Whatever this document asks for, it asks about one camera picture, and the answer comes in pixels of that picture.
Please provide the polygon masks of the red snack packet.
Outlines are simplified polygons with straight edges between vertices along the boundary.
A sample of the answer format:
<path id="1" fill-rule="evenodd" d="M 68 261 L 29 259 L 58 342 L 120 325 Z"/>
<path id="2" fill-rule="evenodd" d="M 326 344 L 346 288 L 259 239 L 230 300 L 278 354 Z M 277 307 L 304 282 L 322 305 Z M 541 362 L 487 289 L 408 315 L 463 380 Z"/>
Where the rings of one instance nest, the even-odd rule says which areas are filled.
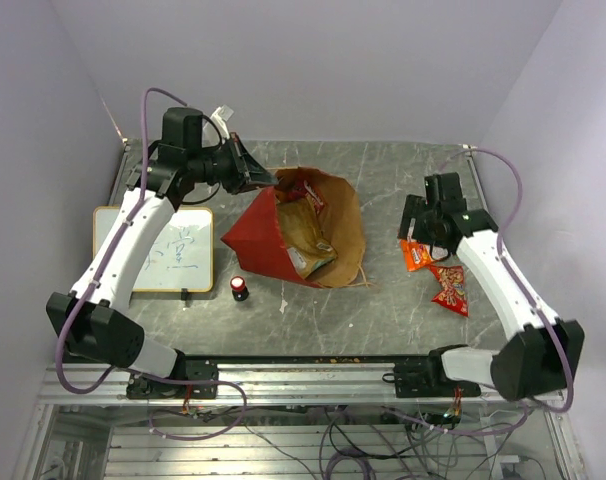
<path id="1" fill-rule="evenodd" d="M 432 302 L 467 317 L 469 306 L 465 291 L 464 269 L 461 266 L 437 265 L 429 265 L 428 269 L 441 287 L 441 290 L 432 298 Z"/>

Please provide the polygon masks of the orange snack packet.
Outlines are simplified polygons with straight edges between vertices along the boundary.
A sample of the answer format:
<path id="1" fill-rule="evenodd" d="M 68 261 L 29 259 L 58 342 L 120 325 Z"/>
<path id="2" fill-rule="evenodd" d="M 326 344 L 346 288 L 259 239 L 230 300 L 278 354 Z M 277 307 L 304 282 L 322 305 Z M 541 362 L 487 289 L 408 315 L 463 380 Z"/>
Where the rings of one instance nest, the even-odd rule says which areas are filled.
<path id="1" fill-rule="evenodd" d="M 426 245 L 401 239 L 399 246 L 401 247 L 408 272 L 417 271 L 433 263 L 433 258 Z"/>

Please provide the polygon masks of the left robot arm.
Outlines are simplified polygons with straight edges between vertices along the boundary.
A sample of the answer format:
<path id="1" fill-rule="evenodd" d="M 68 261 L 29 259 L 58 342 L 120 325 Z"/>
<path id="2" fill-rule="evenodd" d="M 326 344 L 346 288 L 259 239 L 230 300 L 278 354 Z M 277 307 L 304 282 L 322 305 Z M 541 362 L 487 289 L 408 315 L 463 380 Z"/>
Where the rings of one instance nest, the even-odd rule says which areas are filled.
<path id="1" fill-rule="evenodd" d="M 128 318 L 129 300 L 157 237 L 196 185 L 236 195 L 276 184 L 276 177 L 228 129 L 232 114 L 228 106 L 211 115 L 191 107 L 164 113 L 162 135 L 132 169 L 120 211 L 97 255 L 68 292 L 54 292 L 47 301 L 58 336 L 59 377 L 65 353 L 72 353 L 151 375 L 151 384 L 165 397 L 185 389 L 179 352 L 149 338 Z"/>

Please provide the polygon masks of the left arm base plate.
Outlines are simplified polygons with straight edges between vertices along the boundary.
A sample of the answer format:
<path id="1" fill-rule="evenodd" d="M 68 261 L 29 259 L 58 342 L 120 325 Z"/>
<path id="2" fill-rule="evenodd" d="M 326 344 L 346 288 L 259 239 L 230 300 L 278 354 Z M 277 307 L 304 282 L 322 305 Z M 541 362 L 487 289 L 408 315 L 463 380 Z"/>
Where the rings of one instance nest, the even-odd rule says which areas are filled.
<path id="1" fill-rule="evenodd" d="M 168 378 L 153 379 L 150 374 L 131 374 L 126 387 L 129 400 L 214 399 L 218 368 L 200 360 L 180 360 Z"/>

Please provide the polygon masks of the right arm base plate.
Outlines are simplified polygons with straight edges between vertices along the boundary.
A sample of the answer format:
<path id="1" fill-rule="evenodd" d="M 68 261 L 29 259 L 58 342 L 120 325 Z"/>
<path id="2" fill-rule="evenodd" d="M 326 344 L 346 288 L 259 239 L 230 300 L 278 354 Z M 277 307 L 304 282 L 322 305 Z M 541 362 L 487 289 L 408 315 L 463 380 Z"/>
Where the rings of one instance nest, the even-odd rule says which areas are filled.
<path id="1" fill-rule="evenodd" d="M 477 383 L 441 377 L 434 367 L 420 363 L 395 364 L 391 372 L 382 375 L 382 381 L 392 385 L 400 399 L 476 398 L 481 395 Z"/>

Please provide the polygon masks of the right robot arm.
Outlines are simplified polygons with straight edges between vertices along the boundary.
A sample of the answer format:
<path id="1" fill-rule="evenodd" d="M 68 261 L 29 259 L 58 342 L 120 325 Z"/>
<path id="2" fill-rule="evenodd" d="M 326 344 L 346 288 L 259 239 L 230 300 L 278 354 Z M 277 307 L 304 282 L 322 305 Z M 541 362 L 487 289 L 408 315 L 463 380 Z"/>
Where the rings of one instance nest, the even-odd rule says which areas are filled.
<path id="1" fill-rule="evenodd" d="M 431 351 L 425 387 L 442 396 L 459 381 L 494 388 L 504 399 L 533 399 L 573 391 L 585 334 L 564 320 L 532 288 L 484 209 L 471 209 L 456 173 L 429 175 L 425 193 L 405 200 L 401 230 L 428 247 L 456 256 L 483 289 L 501 322 L 498 351 L 456 345 Z"/>

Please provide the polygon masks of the red brown paper bag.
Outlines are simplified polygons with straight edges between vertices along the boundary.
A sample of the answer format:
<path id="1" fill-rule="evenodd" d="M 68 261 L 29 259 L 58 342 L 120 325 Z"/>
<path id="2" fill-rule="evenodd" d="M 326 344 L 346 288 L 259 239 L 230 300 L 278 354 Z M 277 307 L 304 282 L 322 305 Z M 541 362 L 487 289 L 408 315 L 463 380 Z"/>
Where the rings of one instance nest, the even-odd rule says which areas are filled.
<path id="1" fill-rule="evenodd" d="M 314 288 L 344 288 L 368 283 L 363 270 L 366 240 L 355 188 L 344 178 L 310 167 L 287 167 L 275 172 L 278 184 L 261 191 L 222 241 L 236 254 L 240 267 L 251 273 Z M 321 232 L 337 258 L 301 278 L 286 252 L 277 218 L 277 205 L 298 179 L 307 179 L 326 206 L 317 215 Z"/>

